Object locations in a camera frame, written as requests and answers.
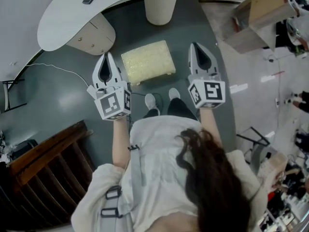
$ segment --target white table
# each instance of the white table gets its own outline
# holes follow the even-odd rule
[[[38,28],[38,42],[45,51],[67,44],[92,55],[108,51],[116,38],[115,30],[101,14],[122,0],[53,0],[44,12]],[[176,0],[144,0],[147,20],[164,25],[171,20]]]

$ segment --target backpack strap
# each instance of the backpack strap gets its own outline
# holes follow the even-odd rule
[[[133,204],[127,204],[122,196],[121,186],[111,187],[105,194],[106,203],[101,209],[102,232],[132,232],[133,223],[130,215],[141,199],[141,168],[140,148],[135,145],[128,147],[131,155],[131,178]]]

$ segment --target white cylinder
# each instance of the white cylinder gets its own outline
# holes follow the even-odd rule
[[[92,55],[102,55],[113,46],[116,33],[111,24],[101,14],[92,18],[67,45]]]
[[[176,0],[144,0],[147,20],[154,25],[167,24],[173,16]]]

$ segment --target fluffy white sleeve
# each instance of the fluffy white sleeve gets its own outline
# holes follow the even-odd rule
[[[92,231],[94,216],[105,204],[106,191],[120,182],[123,173],[122,168],[112,164],[101,165],[93,172],[88,191],[71,217],[75,232]]]
[[[236,176],[240,179],[244,194],[251,199],[251,216],[249,226],[253,229],[258,220],[266,211],[267,193],[261,186],[250,166],[246,163],[243,153],[240,150],[234,150],[226,154],[231,163]]]

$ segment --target black pants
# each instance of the black pants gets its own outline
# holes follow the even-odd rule
[[[309,93],[303,91],[303,93],[301,95],[301,99],[305,103],[300,103],[299,104],[299,109],[303,110],[306,113],[309,113]]]
[[[144,118],[155,117],[158,115],[159,115],[158,110],[151,109],[144,116]],[[168,115],[197,120],[197,117],[191,112],[191,110],[187,107],[187,105],[179,98],[174,98],[170,101],[168,108]]]
[[[290,52],[297,52],[297,47],[291,42],[288,35],[288,29],[286,28],[286,20],[284,20],[283,23],[278,22],[276,24],[276,34],[276,48],[288,47]]]

